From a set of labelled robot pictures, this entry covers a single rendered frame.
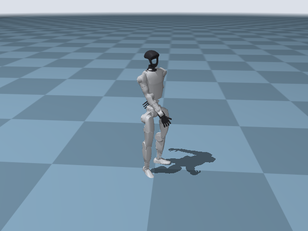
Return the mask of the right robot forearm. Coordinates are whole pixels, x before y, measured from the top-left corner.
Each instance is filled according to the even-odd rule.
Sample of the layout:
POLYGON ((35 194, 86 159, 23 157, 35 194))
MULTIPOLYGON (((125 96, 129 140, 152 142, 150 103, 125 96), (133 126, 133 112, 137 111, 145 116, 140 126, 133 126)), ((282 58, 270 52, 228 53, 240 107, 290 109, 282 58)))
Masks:
POLYGON ((160 117, 162 117, 164 113, 161 111, 161 108, 158 107, 156 100, 153 100, 151 95, 147 95, 146 99, 147 99, 148 104, 152 106, 153 109, 155 109, 155 111, 159 114, 160 117))

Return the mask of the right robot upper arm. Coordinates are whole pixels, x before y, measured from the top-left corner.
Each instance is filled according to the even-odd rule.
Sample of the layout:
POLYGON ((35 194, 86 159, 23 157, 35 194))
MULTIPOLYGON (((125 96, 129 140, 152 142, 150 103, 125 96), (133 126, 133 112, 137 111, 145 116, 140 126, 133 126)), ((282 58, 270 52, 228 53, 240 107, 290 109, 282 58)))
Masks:
POLYGON ((138 76, 137 82, 139 83, 145 98, 146 98, 147 95, 151 95, 152 99, 154 99, 154 94, 149 93, 146 74, 142 74, 142 75, 138 76))

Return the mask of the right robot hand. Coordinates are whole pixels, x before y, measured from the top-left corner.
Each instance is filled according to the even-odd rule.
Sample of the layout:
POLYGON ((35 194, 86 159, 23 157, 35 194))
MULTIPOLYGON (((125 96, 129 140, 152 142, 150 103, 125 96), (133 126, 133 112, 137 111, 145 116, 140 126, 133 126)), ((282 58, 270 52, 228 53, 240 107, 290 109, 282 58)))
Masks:
MULTIPOLYGON (((162 112, 163 112, 163 111, 162 111, 162 112)), ((164 113, 164 112, 163 112, 163 113, 164 113)), ((159 114, 158 114, 158 116, 159 116, 159 114)), ((161 118, 161 121, 162 121, 164 127, 167 127, 167 124, 168 124, 168 126, 169 126, 169 123, 171 124, 171 122, 169 121, 169 119, 170 119, 170 120, 172 120, 172 119, 169 118, 169 117, 167 117, 167 116, 165 116, 165 114, 164 114, 162 117, 159 116, 159 118, 161 118), (169 122, 169 123, 168 123, 168 122, 169 122), (165 125, 166 125, 166 126, 165 126, 165 125)))

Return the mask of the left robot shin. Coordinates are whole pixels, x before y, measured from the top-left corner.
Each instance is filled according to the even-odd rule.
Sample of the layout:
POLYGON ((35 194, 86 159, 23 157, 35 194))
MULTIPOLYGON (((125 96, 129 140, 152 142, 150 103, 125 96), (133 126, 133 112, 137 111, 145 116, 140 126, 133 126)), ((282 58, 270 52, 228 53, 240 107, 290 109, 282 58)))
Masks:
POLYGON ((161 155, 165 145, 165 138, 162 141, 156 141, 155 145, 157 149, 157 160, 161 160, 161 155))

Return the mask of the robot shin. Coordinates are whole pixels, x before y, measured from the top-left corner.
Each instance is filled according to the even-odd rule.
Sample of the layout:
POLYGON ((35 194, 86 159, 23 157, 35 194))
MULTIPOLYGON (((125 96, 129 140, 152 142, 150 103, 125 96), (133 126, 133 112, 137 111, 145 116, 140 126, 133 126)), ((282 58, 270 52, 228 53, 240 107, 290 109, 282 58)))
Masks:
POLYGON ((165 138, 162 141, 156 141, 155 145, 157 149, 157 160, 161 160, 161 155, 165 145, 165 138))
POLYGON ((144 141, 142 142, 142 154, 144 158, 144 166, 145 166, 145 169, 147 170, 149 169, 149 165, 150 165, 152 149, 151 149, 151 146, 146 148, 144 141))

